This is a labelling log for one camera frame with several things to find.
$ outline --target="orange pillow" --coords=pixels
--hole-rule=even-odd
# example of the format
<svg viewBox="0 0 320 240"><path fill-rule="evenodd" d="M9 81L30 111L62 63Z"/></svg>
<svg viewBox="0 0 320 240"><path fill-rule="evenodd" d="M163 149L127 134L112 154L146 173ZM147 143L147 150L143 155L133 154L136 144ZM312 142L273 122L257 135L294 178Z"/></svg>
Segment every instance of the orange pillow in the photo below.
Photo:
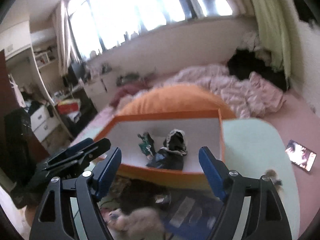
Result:
<svg viewBox="0 0 320 240"><path fill-rule="evenodd" d="M196 85L178 84L147 92L127 104L118 115L157 114L220 109L222 119L236 115L221 97Z"/></svg>

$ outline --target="plush toy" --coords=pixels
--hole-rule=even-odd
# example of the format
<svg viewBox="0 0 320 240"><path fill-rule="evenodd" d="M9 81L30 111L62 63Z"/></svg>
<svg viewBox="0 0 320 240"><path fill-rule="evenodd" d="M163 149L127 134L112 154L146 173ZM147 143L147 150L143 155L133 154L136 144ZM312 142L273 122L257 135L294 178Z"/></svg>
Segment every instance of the plush toy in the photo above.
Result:
<svg viewBox="0 0 320 240"><path fill-rule="evenodd" d="M164 232L158 212L153 208L139 208L128 216L123 214L121 209L114 211L102 209L101 214L110 229L125 231L130 238L139 237L141 239L150 233Z"/></svg>

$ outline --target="metal screw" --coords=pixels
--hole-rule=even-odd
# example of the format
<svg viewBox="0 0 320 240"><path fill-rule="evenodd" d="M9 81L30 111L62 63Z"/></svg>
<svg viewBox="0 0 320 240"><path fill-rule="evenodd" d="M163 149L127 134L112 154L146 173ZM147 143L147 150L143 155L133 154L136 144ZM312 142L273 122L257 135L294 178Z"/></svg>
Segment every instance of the metal screw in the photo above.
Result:
<svg viewBox="0 0 320 240"><path fill-rule="evenodd" d="M235 171L235 170L229 171L229 174L230 174L232 177L236 177L236 176L239 175L238 171Z"/></svg>
<svg viewBox="0 0 320 240"><path fill-rule="evenodd" d="M52 179L51 179L51 182L52 183L56 183L56 182L58 182L59 181L59 177L53 177Z"/></svg>
<svg viewBox="0 0 320 240"><path fill-rule="evenodd" d="M263 175L263 176L262 176L262 179L263 179L264 181L270 181L270 177L268 177L267 175Z"/></svg>
<svg viewBox="0 0 320 240"><path fill-rule="evenodd" d="M89 177L91 174L92 174L91 171L84 171L84 172L82 173L82 176L84 176L84 177Z"/></svg>

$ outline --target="phone screen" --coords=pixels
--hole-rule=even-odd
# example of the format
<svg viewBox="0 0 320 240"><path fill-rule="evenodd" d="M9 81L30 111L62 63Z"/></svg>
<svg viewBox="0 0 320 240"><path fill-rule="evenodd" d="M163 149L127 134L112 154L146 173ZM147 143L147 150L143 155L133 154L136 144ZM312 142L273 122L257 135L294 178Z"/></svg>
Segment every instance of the phone screen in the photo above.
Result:
<svg viewBox="0 0 320 240"><path fill-rule="evenodd" d="M290 161L299 167L310 171L315 161L316 154L299 143L290 140L285 152L288 154Z"/></svg>

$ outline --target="light green table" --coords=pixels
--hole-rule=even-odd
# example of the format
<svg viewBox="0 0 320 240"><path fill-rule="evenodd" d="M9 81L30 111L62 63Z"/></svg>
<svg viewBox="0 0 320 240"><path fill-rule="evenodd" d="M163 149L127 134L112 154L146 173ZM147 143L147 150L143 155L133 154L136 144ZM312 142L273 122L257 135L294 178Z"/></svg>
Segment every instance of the light green table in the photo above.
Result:
<svg viewBox="0 0 320 240"><path fill-rule="evenodd" d="M298 239L300 226L298 188L291 162L284 151L285 147L277 130L260 119L236 119L223 121L223 135L226 166L229 170L236 170L242 176L257 179L268 169L277 172L283 182L280 197L289 220L292 239ZM88 169L92 170L93 167L94 165L91 165ZM249 204L250 199L246 197L234 240L242 237ZM79 213L76 214L75 223L80 239L85 240Z"/></svg>

